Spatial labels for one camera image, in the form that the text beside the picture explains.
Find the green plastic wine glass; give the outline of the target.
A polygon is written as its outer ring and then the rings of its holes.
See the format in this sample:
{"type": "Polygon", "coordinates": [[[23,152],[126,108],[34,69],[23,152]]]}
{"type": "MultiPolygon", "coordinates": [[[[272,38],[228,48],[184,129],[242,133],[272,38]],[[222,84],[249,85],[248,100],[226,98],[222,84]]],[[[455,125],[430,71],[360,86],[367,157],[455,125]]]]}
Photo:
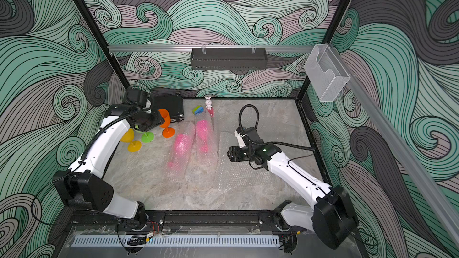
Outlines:
{"type": "Polygon", "coordinates": [[[136,126],[134,131],[141,134],[141,142],[142,143],[150,143],[155,139],[155,134],[149,131],[140,131],[140,129],[136,126]]]}

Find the yellow wine glass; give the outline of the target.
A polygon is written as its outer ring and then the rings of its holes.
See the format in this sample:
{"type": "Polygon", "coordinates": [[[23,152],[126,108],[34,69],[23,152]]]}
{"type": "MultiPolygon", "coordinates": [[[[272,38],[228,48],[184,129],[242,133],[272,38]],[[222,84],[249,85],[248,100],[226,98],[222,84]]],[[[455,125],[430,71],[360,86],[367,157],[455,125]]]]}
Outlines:
{"type": "Polygon", "coordinates": [[[120,142],[127,144],[127,150],[131,153],[137,152],[141,149],[141,142],[135,140],[135,132],[133,129],[128,129],[121,137],[120,142]]]}

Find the orange plastic wine glass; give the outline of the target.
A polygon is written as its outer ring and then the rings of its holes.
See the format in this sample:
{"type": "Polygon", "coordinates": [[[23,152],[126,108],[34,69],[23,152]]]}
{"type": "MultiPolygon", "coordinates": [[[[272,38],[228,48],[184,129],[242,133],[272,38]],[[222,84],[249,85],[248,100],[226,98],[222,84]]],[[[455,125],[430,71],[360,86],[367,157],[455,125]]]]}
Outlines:
{"type": "Polygon", "coordinates": [[[164,123],[160,125],[160,127],[163,129],[162,135],[165,138],[170,138],[174,136],[175,134],[175,129],[170,127],[171,123],[171,118],[168,110],[166,109],[159,109],[161,117],[164,119],[164,123]]]}

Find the bubble wrap of yellow glass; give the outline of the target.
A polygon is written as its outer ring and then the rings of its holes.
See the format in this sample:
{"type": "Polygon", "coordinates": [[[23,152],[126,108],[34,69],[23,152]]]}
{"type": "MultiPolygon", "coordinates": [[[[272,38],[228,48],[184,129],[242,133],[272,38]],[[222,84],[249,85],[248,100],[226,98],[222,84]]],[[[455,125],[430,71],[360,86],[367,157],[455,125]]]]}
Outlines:
{"type": "Polygon", "coordinates": [[[219,135],[218,168],[216,172],[216,186],[221,192],[228,192],[236,188],[271,185],[276,182],[274,176],[262,170],[253,170],[248,162],[231,162],[227,151],[232,146],[239,149],[239,144],[233,133],[221,132],[219,135]]]}

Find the magenta wine glass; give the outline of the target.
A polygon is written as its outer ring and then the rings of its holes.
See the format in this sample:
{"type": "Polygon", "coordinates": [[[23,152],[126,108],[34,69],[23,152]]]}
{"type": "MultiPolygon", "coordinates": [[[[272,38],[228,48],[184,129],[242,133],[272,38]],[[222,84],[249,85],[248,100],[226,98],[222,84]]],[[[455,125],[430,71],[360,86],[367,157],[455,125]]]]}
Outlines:
{"type": "Polygon", "coordinates": [[[208,121],[201,120],[196,124],[197,132],[197,143],[199,150],[202,153],[208,153],[209,151],[209,137],[211,133],[211,125],[208,121]]]}

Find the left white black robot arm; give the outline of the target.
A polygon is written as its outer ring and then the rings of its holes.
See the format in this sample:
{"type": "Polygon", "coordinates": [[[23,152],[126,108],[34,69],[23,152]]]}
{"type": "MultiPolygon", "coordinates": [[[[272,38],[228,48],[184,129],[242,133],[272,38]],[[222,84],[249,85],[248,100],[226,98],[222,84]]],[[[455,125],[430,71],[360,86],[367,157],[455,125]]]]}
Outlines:
{"type": "Polygon", "coordinates": [[[105,111],[99,130],[82,155],[67,171],[54,174],[52,183],[63,205],[123,219],[135,231],[146,227],[148,218],[144,204],[118,195],[103,177],[116,147],[130,129],[147,132],[164,122],[147,91],[126,89],[122,102],[105,111]]]}

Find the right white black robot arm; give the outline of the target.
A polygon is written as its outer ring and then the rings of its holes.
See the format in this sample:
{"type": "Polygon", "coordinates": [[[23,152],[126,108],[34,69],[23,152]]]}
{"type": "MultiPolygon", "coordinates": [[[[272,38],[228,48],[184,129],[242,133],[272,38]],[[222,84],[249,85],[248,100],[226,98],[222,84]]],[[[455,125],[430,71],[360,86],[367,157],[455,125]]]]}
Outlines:
{"type": "Polygon", "coordinates": [[[254,170],[266,170],[282,179],[306,202],[299,205],[284,201],[274,211],[270,224],[276,227],[284,245],[294,246],[296,236],[311,231],[330,249],[336,250],[358,227],[355,208],[347,191],[315,178],[295,163],[281,149],[283,146],[313,152],[312,147],[284,142],[266,142],[259,137],[258,127],[244,127],[243,112],[251,108],[259,120],[256,106],[243,106],[238,115],[238,127],[234,135],[236,146],[229,147],[228,159],[233,162],[247,162],[254,170]]]}

